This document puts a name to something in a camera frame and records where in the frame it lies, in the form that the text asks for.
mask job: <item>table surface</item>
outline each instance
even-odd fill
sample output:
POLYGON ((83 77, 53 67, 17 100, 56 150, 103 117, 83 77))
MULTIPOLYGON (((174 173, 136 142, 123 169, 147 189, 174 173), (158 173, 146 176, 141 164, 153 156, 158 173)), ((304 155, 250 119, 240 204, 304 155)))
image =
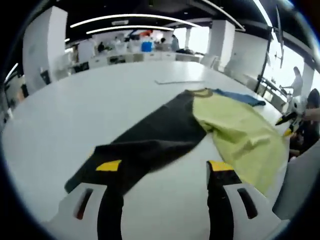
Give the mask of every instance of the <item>table surface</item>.
MULTIPOLYGON (((260 96, 197 62, 151 61, 71 75, 28 97, 2 133, 4 156, 18 194, 38 221, 48 221, 67 195, 66 181, 95 146, 112 142, 185 89, 203 87, 260 96), (158 85, 161 79, 204 80, 158 85)), ((281 114, 257 106, 271 124, 281 114)), ((284 132, 284 124, 279 132, 284 132)), ((222 161, 210 135, 190 153, 147 174, 125 196, 123 239, 209 239, 207 160, 222 161)), ((287 162, 267 198, 274 204, 287 162)))

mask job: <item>lab workstation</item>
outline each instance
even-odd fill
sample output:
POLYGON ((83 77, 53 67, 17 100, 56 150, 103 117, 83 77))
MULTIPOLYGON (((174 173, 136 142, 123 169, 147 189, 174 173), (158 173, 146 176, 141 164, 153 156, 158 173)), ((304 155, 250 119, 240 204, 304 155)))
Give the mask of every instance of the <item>lab workstation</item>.
POLYGON ((320 65, 300 13, 136 2, 57 1, 23 31, 0 127, 26 213, 64 240, 284 234, 320 169, 320 65))

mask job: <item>person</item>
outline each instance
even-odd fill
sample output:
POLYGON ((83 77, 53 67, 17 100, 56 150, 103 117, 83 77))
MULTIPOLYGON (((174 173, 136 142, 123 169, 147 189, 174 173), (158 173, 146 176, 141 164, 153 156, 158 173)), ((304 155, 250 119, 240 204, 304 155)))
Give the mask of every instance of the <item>person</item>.
POLYGON ((171 43, 171 50, 173 52, 176 52, 176 51, 178 51, 180 49, 179 48, 179 40, 176 37, 176 35, 172 35, 172 37, 173 37, 173 40, 172 40, 172 43, 171 43))
POLYGON ((303 154, 319 140, 319 122, 312 119, 306 120, 306 117, 309 116, 309 110, 319 109, 319 106, 320 94, 317 89, 313 89, 307 98, 307 110, 303 117, 304 121, 290 139, 289 159, 303 154))
POLYGON ((293 68, 294 74, 295 74, 295 79, 292 83, 291 86, 280 86, 283 89, 292 89, 293 93, 292 93, 292 97, 297 97, 300 96, 302 93, 302 88, 304 86, 304 81, 302 79, 301 73, 298 69, 298 67, 294 67, 293 68))
POLYGON ((105 50, 105 46, 103 42, 100 42, 98 45, 98 53, 102 53, 105 50))

